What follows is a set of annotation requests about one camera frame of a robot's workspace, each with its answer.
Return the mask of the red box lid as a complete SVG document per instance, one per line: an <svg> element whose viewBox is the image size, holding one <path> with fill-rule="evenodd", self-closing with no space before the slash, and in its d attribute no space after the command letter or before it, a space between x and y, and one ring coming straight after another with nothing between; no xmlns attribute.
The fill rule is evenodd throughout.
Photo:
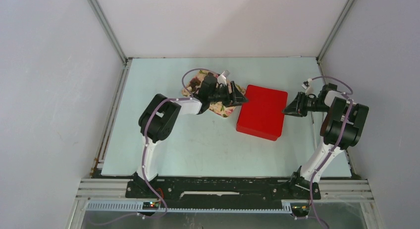
<svg viewBox="0 0 420 229"><path fill-rule="evenodd" d="M282 135L288 93L256 85L248 85L236 131L262 139L276 141Z"/></svg>

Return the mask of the steel tongs white handle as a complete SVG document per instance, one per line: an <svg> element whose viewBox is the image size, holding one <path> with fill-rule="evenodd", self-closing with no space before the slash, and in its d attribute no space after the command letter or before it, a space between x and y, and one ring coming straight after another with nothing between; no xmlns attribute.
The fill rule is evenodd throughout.
<svg viewBox="0 0 420 229"><path fill-rule="evenodd" d="M314 150L316 150L317 149L317 134L316 134L316 128L315 128L315 118L313 116L313 113L311 113L311 128L312 128L312 135L313 135Z"/></svg>

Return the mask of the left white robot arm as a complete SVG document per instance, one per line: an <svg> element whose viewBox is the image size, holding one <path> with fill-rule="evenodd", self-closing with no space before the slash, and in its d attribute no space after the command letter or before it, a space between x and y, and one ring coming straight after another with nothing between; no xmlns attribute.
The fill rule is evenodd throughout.
<svg viewBox="0 0 420 229"><path fill-rule="evenodd" d="M142 161L136 174L141 179L137 190L144 197L152 197L157 190L154 178L158 176L156 146L171 134L180 115L200 115L211 105L221 104L224 109L247 103L244 91L228 80L229 71L221 74L198 69L199 76L183 84L186 96L168 98L156 94L141 114L138 125L143 140Z"/></svg>

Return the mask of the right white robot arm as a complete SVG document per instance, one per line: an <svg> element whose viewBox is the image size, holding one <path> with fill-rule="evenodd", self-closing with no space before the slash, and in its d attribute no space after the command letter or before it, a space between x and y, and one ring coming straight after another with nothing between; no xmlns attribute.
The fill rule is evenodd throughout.
<svg viewBox="0 0 420 229"><path fill-rule="evenodd" d="M355 103L335 84L325 84L318 95L298 92L295 99L282 111L285 115L305 117L309 112L326 113L320 128L320 143L310 159L292 175L288 192L294 198L303 197L339 154L355 146L360 138L369 107Z"/></svg>

